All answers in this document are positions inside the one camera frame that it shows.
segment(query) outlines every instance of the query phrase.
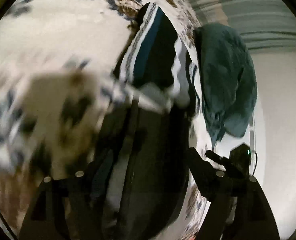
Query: blanket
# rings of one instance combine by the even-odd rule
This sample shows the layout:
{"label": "blanket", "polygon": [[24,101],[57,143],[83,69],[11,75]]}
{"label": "blanket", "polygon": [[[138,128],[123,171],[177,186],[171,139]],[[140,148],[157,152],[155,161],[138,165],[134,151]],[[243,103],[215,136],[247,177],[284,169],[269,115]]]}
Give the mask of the blanket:
{"label": "blanket", "polygon": [[[111,77],[148,2],[163,9],[197,65],[199,23],[186,0],[17,0],[0,21],[0,211],[15,235],[45,176],[73,176],[96,158],[103,117],[115,105],[136,96],[140,107],[165,111]],[[192,124],[190,144],[204,156],[211,142],[201,112]],[[205,203],[190,175],[178,219],[155,239],[193,238]]]}

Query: bed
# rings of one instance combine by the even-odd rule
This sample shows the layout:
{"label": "bed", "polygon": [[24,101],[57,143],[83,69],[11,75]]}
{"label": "bed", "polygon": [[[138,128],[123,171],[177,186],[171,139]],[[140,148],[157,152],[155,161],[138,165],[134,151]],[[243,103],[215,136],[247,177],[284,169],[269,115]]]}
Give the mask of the bed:
{"label": "bed", "polygon": [[[27,163],[36,152],[40,156],[47,153],[55,157],[52,177],[64,178],[65,165],[80,153],[87,163],[93,160],[92,136],[113,105],[135,96],[141,107],[163,111],[148,96],[111,77],[132,35],[133,20],[148,2],[162,8],[192,62],[198,65],[192,31],[200,24],[187,0],[17,0],[0,21],[0,210],[13,233],[1,219],[0,226],[11,239],[18,234],[30,196],[43,178],[41,170],[37,181],[27,181],[34,167],[18,171],[16,163]],[[70,74],[76,71],[82,74]],[[196,89],[201,93],[198,76]],[[69,84],[80,79],[82,88],[70,90]],[[81,94],[87,96],[79,105],[66,100]],[[62,104],[67,111],[61,111]],[[92,111],[79,120],[76,111],[87,104],[92,105]],[[75,121],[59,124],[58,119],[65,120],[67,113],[74,115]],[[71,130],[74,122],[81,125]],[[20,129],[25,136],[16,136]],[[54,141],[58,133],[64,134],[61,143],[72,140],[75,147],[68,152],[67,147],[61,149]],[[211,148],[201,111],[192,120],[190,146],[203,157]],[[194,239],[205,207],[206,199],[190,174],[178,219],[154,239]]]}

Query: white stripe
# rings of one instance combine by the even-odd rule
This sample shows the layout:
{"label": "white stripe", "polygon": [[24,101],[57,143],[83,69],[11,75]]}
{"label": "white stripe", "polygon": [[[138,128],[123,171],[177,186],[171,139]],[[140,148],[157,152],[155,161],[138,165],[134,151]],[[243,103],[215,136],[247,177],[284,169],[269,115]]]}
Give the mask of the white stripe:
{"label": "white stripe", "polygon": [[170,86],[165,90],[165,93],[167,93],[172,98],[175,98],[180,92],[180,83],[178,80],[178,73],[181,68],[181,62],[179,57],[183,49],[186,49],[186,46],[183,44],[180,37],[178,36],[175,42],[176,56],[174,59],[174,64],[171,67],[171,73],[172,73],[172,76],[174,77],[174,83],[172,84],[172,86]]}
{"label": "white stripe", "polygon": [[[123,82],[125,82],[127,78],[130,83],[133,82],[133,79],[134,79],[133,71],[134,71],[135,61],[136,61],[139,49],[140,49],[142,42],[144,41],[147,33],[149,32],[149,30],[155,20],[157,11],[158,11],[158,6],[155,3],[150,3],[150,5],[148,6],[147,11],[144,15],[143,23],[141,24],[139,31],[137,32],[135,38],[132,40],[132,42],[131,42],[131,44],[130,44],[130,46],[129,46],[129,48],[122,60],[122,63],[120,66],[119,79]],[[147,18],[149,16],[149,14],[151,14],[151,13],[152,13],[151,18],[148,19],[149,22],[147,25],[145,25],[145,23],[147,23]],[[128,70],[129,77],[127,77],[127,67],[126,67],[127,60],[128,60],[128,57],[130,56],[130,53],[133,51],[134,51],[134,53],[131,56],[131,64],[130,64],[130,67]]]}

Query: metal bolt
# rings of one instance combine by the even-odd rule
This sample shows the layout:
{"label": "metal bolt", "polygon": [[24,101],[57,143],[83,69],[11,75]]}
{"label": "metal bolt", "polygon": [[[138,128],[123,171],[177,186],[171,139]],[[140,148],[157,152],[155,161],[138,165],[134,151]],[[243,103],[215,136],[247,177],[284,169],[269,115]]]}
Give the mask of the metal bolt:
{"label": "metal bolt", "polygon": [[44,182],[45,182],[45,183],[50,182],[51,180],[52,180],[51,177],[45,177],[45,178],[44,178]]}
{"label": "metal bolt", "polygon": [[250,180],[251,182],[256,182],[256,181],[257,181],[256,177],[254,177],[254,176],[250,176],[250,177],[249,177],[249,180]]}
{"label": "metal bolt", "polygon": [[84,176],[84,172],[83,172],[83,171],[77,171],[77,172],[75,173],[75,176],[76,176],[76,177],[82,177],[82,176]]}
{"label": "metal bolt", "polygon": [[225,173],[223,171],[216,171],[217,177],[224,177]]}

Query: black cable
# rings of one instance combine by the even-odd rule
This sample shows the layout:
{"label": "black cable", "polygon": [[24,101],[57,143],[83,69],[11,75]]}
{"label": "black cable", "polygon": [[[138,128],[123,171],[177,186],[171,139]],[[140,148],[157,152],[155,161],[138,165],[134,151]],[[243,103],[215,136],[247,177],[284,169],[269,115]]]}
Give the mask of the black cable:
{"label": "black cable", "polygon": [[15,235],[15,233],[11,230],[11,228],[9,227],[9,225],[7,224],[5,218],[3,217],[3,215],[0,212],[0,219],[2,220],[4,226],[6,227],[7,231],[9,232],[9,234],[12,236],[12,238],[14,240],[17,240],[17,236]]}
{"label": "black cable", "polygon": [[255,155],[256,155],[256,165],[254,166],[254,170],[253,170],[253,173],[252,173],[252,176],[253,176],[254,172],[256,171],[256,167],[257,167],[257,163],[258,163],[258,154],[257,154],[257,152],[255,150],[252,150],[252,152],[254,152]]}

